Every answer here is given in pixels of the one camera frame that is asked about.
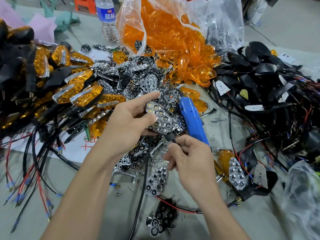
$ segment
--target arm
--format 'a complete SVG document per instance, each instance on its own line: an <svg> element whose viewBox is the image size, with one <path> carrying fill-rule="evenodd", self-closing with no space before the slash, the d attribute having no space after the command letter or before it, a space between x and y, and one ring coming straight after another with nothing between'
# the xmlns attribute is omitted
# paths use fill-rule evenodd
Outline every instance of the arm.
<svg viewBox="0 0 320 240"><path fill-rule="evenodd" d="M112 169L119 158L136 145L145 128L156 121L155 115L150 113L134 117L143 113L146 103L158 96L159 92L149 93L116 106L41 240L98 238Z"/></svg>
<svg viewBox="0 0 320 240"><path fill-rule="evenodd" d="M184 189L200 207L211 239L250 239L221 197L210 147L188 135L176 142L169 144L164 159L169 161L168 170L176 168Z"/></svg>

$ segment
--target person's right hand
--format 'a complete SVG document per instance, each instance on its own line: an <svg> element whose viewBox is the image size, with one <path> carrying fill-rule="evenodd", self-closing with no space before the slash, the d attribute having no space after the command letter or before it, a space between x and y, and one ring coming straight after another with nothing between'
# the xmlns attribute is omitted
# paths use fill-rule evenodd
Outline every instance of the person's right hand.
<svg viewBox="0 0 320 240"><path fill-rule="evenodd" d="M176 143L168 145L163 159L169 161L168 170L176 168L184 189L195 202L208 189L218 189L214 157L210 147L188 135L175 138Z"/></svg>

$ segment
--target orange plastic stool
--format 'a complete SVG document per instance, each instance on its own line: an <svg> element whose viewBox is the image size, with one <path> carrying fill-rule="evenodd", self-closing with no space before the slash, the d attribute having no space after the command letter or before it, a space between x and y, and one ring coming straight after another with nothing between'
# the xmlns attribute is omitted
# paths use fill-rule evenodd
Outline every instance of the orange plastic stool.
<svg viewBox="0 0 320 240"><path fill-rule="evenodd" d="M89 9L89 12L92 14L96 14L96 4L94 0L74 0L74 6L75 10L79 11L78 5L87 7Z"/></svg>

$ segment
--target forearm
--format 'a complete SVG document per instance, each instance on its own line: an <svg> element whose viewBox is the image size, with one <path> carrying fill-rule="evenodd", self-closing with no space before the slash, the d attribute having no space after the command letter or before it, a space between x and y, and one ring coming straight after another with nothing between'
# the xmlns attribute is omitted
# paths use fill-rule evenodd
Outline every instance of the forearm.
<svg viewBox="0 0 320 240"><path fill-rule="evenodd" d="M250 239L228 210L218 189L197 195L196 202L205 218L211 239Z"/></svg>
<svg viewBox="0 0 320 240"><path fill-rule="evenodd" d="M41 240L96 239L109 189L112 166L89 153L71 181Z"/></svg>

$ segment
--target plastic water bottle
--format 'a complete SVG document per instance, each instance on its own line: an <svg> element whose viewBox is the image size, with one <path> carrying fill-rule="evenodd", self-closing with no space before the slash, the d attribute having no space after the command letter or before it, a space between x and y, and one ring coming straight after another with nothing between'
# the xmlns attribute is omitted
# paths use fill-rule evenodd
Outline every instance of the plastic water bottle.
<svg viewBox="0 0 320 240"><path fill-rule="evenodd" d="M102 37L106 46L118 46L116 14L112 0L96 0L96 9L102 25Z"/></svg>

